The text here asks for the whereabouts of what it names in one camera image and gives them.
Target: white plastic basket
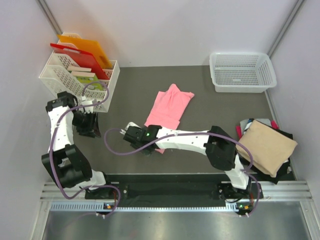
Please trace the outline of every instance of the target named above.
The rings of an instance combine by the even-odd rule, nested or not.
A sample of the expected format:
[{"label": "white plastic basket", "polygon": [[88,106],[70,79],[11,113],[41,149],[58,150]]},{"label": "white plastic basket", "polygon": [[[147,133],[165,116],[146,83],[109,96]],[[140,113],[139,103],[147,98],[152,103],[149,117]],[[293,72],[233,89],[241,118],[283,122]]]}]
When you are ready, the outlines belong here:
[{"label": "white plastic basket", "polygon": [[265,53],[212,53],[210,73],[218,93],[262,93],[277,85]]},{"label": "white plastic basket", "polygon": [[[73,37],[79,36],[75,33],[66,33],[64,35],[71,35]],[[110,60],[110,62],[112,64],[112,69],[104,69],[104,72],[110,79],[99,80],[101,83],[105,83],[108,86],[109,97],[107,101],[94,107],[95,112],[108,112],[116,88],[120,68],[116,60]],[[68,93],[75,95],[78,100],[81,100],[84,85],[67,71],[69,65],[79,67],[79,65],[68,55],[53,52],[39,78],[55,97],[57,97],[58,93],[67,91]],[[103,100],[106,94],[107,91],[90,89],[86,89],[84,92],[84,95],[87,98],[94,98],[97,101]]]}]

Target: folded clothes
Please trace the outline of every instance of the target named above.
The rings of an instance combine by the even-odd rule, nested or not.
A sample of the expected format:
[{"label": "folded clothes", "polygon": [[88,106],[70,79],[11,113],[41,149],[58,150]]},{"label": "folded clothes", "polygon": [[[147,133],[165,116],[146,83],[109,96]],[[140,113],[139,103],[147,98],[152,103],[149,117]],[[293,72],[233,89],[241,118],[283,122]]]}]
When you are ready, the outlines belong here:
[{"label": "folded clothes", "polygon": [[243,135],[245,133],[245,130],[248,129],[251,125],[251,123],[254,121],[254,120],[257,120],[258,122],[262,123],[262,124],[265,124],[267,126],[270,126],[271,127],[271,121],[270,119],[267,119],[267,118],[250,118],[250,119],[245,119],[245,120],[242,120],[240,122],[240,127],[241,127],[241,135]]},{"label": "folded clothes", "polygon": [[[297,142],[254,120],[239,140],[253,156],[253,165],[264,174],[275,178],[282,164],[293,153]],[[236,146],[239,154],[250,161],[247,152]]]},{"label": "folded clothes", "polygon": [[[290,138],[292,140],[294,139],[294,136],[291,133],[287,133],[287,132],[281,131],[279,129],[275,129],[275,131],[277,131],[278,133],[286,136],[287,138]],[[249,161],[247,161],[245,158],[239,156],[239,159],[240,159],[240,162],[243,165],[245,165],[245,166],[249,165]],[[281,165],[279,170],[276,172],[276,177],[271,177],[269,174],[264,174],[262,171],[260,171],[254,165],[251,167],[251,170],[255,171],[257,173],[258,177],[260,177],[262,180],[269,181],[269,182],[272,182],[274,184],[277,184],[280,180],[285,179],[285,177],[291,172],[290,158],[288,158],[288,160],[286,160],[286,162],[284,162]]]},{"label": "folded clothes", "polygon": [[166,92],[159,91],[145,126],[160,125],[176,130],[188,103],[195,95],[192,92],[180,91],[177,85],[171,84]]}]

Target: gray mat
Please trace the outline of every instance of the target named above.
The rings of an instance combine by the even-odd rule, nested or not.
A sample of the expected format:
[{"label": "gray mat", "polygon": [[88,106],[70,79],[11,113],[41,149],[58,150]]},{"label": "gray mat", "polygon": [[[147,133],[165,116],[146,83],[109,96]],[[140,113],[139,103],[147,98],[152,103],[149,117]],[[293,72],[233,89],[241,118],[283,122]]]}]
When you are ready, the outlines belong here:
[{"label": "gray mat", "polygon": [[[180,130],[203,131],[217,125],[238,139],[235,127],[241,120],[272,118],[264,93],[215,92],[209,66],[129,67],[121,68],[109,112],[99,116],[101,133],[110,128],[124,128],[128,122],[143,126],[158,91],[166,91],[173,83],[181,91],[195,94],[180,120]],[[113,133],[108,142],[116,151],[132,151],[122,137]],[[75,133],[74,142],[96,171],[113,174],[220,173],[206,156],[195,152],[174,149],[166,150],[164,154],[155,152],[149,157],[139,153],[117,156],[106,149],[102,138],[92,139]]]}]

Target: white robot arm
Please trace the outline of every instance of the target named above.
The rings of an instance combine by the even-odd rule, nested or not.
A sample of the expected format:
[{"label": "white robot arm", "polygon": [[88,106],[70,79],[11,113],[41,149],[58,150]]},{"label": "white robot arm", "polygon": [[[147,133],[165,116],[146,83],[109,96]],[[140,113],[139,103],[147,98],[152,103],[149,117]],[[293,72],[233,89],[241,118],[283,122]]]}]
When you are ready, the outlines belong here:
[{"label": "white robot arm", "polygon": [[[61,92],[57,97],[57,99],[49,101],[46,106],[46,111],[51,121],[51,137],[61,115],[78,104],[75,103],[75,96],[70,93]],[[83,97],[83,105],[92,103],[92,100]],[[98,115],[93,112],[93,107],[83,107],[75,111],[69,111],[65,115],[58,126],[53,145],[53,163],[62,187],[72,188],[77,186],[83,188],[109,184],[108,177],[101,171],[92,170],[87,158],[74,144],[73,126],[76,127],[78,134],[82,136],[101,137]],[[200,133],[214,133],[229,137],[226,132],[217,126]],[[207,156],[214,168],[226,173],[234,188],[245,190],[249,184],[249,177],[242,171],[244,167],[240,163],[235,145],[227,140],[156,125],[141,128],[133,122],[130,122],[125,128],[123,139],[130,142],[135,149],[156,140],[154,144],[141,150],[144,154],[150,154],[155,149],[180,149],[200,153]],[[44,154],[41,159],[54,180],[49,154]],[[101,191],[110,191],[109,189],[91,187],[89,190],[92,192],[100,191],[98,193],[99,198],[110,194],[109,192],[101,194]]]},{"label": "white robot arm", "polygon": [[[213,139],[209,135],[197,135],[191,131],[173,130],[154,125],[142,129],[133,122],[126,126],[125,131],[123,139],[130,142],[135,149],[159,139],[154,145],[146,148],[145,154],[150,154],[154,149],[180,149],[197,152],[207,156],[214,168],[223,170],[234,188],[245,190],[248,186],[249,177],[243,172],[244,167],[240,163],[239,155],[236,154],[235,145],[227,140]],[[201,133],[208,132],[228,137],[228,134],[220,127],[212,127],[211,130]]]}]

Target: cable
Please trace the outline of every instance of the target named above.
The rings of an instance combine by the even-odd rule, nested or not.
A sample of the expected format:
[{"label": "cable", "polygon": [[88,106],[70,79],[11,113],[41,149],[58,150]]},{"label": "cable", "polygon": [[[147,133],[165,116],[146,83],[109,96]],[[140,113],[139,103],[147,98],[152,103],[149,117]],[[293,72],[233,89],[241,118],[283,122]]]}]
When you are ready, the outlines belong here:
[{"label": "cable", "polygon": [[223,199],[225,202],[230,203],[230,204],[237,203],[237,202],[239,202],[241,199],[243,199],[243,197],[239,197],[239,198],[238,198],[238,199],[236,199],[236,200],[228,201],[228,200],[226,199],[226,197],[225,197],[223,194],[221,194],[221,197],[222,197],[222,199]]},{"label": "cable", "polygon": [[242,169],[242,171],[255,181],[255,184],[256,184],[257,190],[258,190],[255,205],[253,206],[252,211],[251,211],[250,213],[248,213],[248,217],[256,210],[257,205],[258,205],[258,202],[259,202],[259,198],[260,198],[260,190],[261,190],[261,188],[260,188],[260,185],[259,185],[257,179],[256,179],[253,175],[251,175],[251,174],[249,174],[249,173],[247,172],[248,170],[250,170],[250,168],[251,168],[252,165],[254,164],[254,158],[253,158],[251,152],[250,152],[244,145],[242,145],[240,142],[238,142],[238,141],[236,141],[236,140],[234,140],[234,139],[232,139],[232,138],[230,138],[230,137],[227,137],[227,136],[224,136],[224,135],[220,135],[220,134],[216,134],[216,133],[212,133],[212,132],[190,132],[190,133],[169,134],[169,135],[166,135],[166,136],[159,137],[159,138],[157,138],[157,139],[155,139],[155,140],[147,143],[146,145],[143,145],[142,147],[139,147],[138,149],[135,149],[135,150],[133,150],[133,151],[129,151],[129,152],[117,152],[117,151],[114,151],[114,150],[109,146],[109,144],[108,144],[108,142],[107,142],[107,135],[108,135],[110,132],[114,132],[114,131],[121,132],[122,129],[120,129],[120,128],[111,128],[111,129],[107,130],[107,131],[104,133],[104,138],[103,138],[103,140],[104,140],[104,144],[105,144],[106,148],[107,148],[110,152],[112,152],[113,154],[118,155],[118,156],[128,156],[128,155],[131,155],[131,154],[135,154],[135,153],[137,153],[137,152],[139,152],[139,151],[141,151],[141,150],[143,150],[143,149],[151,146],[152,144],[154,144],[154,143],[156,143],[156,142],[158,142],[158,141],[160,141],[160,140],[163,140],[163,139],[166,139],[166,138],[172,138],[172,137],[175,137],[175,136],[183,137],[183,136],[209,135],[209,136],[221,138],[221,139],[224,139],[224,140],[228,140],[228,141],[230,141],[230,142],[232,142],[232,143],[234,143],[234,144],[242,147],[242,148],[248,153],[248,155],[249,155],[249,157],[250,157],[250,164],[249,164],[249,166],[246,167],[245,169]]},{"label": "cable", "polygon": [[72,95],[72,98],[73,98],[73,101],[76,102],[76,106],[78,106],[78,105],[79,105],[79,102],[78,102],[78,99],[76,98],[76,96]]},{"label": "cable", "polygon": [[117,202],[117,194],[115,191],[113,191],[113,195],[114,195],[114,205],[116,205]]},{"label": "cable", "polygon": [[251,205],[253,206],[254,202],[255,202],[255,199],[254,199],[254,195],[253,195],[252,192],[250,192],[250,202],[251,202]]}]

